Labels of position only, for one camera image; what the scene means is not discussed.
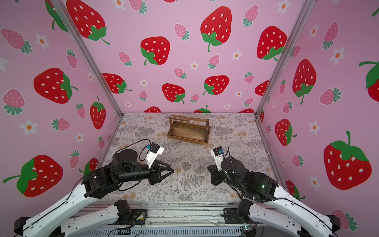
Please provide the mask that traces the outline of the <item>wooden jewelry display stand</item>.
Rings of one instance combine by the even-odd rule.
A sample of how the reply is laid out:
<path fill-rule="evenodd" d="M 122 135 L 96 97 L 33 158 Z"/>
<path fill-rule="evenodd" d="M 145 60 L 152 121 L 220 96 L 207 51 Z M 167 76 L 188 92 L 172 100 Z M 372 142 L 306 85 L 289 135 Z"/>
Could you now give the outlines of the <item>wooden jewelry display stand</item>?
<path fill-rule="evenodd" d="M 207 145 L 210 137 L 210 119 L 172 115 L 167 137 L 174 140 Z"/>

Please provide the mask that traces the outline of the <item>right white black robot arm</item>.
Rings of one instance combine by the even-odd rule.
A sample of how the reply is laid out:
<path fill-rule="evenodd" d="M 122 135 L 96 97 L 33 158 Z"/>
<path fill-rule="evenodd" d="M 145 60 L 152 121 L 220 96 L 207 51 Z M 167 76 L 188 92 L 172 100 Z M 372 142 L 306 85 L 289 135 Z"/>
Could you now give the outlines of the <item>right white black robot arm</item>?
<path fill-rule="evenodd" d="M 335 215 L 323 215 L 292 196 L 264 173 L 249 171 L 232 156 L 208 166 L 211 183 L 227 184 L 240 195 L 237 213 L 244 222 L 267 224 L 292 237 L 333 237 L 341 228 Z"/>

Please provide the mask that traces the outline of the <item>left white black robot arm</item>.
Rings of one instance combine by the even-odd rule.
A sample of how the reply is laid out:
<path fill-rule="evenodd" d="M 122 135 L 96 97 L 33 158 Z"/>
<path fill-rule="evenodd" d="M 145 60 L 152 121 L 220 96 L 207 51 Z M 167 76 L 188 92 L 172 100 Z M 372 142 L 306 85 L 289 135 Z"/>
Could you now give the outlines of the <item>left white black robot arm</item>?
<path fill-rule="evenodd" d="M 16 220 L 15 235 L 74 237 L 100 226 L 129 222 L 132 211 L 124 199 L 92 214 L 81 217 L 74 215 L 107 194 L 117 191 L 126 182 L 148 180 L 150 185 L 154 185 L 172 175 L 174 169 L 157 160 L 163 150 L 157 145 L 150 146 L 144 164 L 138 162 L 138 154 L 134 150 L 116 152 L 111 163 L 86 175 L 60 201 L 34 217 Z"/>

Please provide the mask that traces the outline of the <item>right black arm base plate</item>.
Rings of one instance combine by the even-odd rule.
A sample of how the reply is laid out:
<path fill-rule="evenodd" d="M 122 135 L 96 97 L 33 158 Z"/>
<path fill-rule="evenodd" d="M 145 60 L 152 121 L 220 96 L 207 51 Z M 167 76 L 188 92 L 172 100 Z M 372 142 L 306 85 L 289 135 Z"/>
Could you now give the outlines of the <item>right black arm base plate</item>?
<path fill-rule="evenodd" d="M 249 209 L 224 208 L 222 217 L 226 224 L 260 224 L 249 218 Z"/>

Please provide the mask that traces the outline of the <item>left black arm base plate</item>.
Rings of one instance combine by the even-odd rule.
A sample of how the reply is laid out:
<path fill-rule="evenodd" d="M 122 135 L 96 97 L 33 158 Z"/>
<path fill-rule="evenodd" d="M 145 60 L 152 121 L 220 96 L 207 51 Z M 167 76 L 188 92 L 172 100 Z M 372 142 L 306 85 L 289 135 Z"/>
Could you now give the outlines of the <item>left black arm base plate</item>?
<path fill-rule="evenodd" d="M 119 217 L 115 225 L 144 225 L 147 214 L 147 209 L 132 209 L 130 213 L 123 214 Z"/>

